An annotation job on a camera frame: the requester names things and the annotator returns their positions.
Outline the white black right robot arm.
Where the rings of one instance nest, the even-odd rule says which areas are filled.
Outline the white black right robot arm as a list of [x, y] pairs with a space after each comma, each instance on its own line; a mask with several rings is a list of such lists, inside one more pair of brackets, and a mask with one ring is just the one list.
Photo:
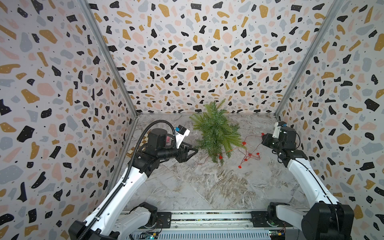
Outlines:
[[262, 144], [276, 154], [293, 174], [302, 188], [310, 209], [299, 211], [289, 204], [271, 202], [267, 221], [270, 225], [282, 221], [299, 229], [307, 240], [348, 240], [354, 220], [354, 211], [331, 194], [310, 165], [306, 154], [299, 150], [295, 129], [280, 121], [274, 132], [262, 136]]

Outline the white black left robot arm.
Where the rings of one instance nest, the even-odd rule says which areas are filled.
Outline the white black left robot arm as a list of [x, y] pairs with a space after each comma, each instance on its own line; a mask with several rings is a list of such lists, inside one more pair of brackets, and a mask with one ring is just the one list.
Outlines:
[[161, 163], [171, 159], [187, 162], [198, 153], [198, 149], [184, 142], [190, 130], [183, 126], [168, 133], [164, 129], [145, 129], [142, 136], [147, 140], [138, 141], [132, 159], [123, 175], [102, 203], [83, 221], [75, 221], [69, 228], [72, 240], [126, 240], [132, 234], [145, 228], [166, 228], [160, 221], [157, 207], [143, 202], [128, 214], [122, 212], [137, 190], [145, 183]]

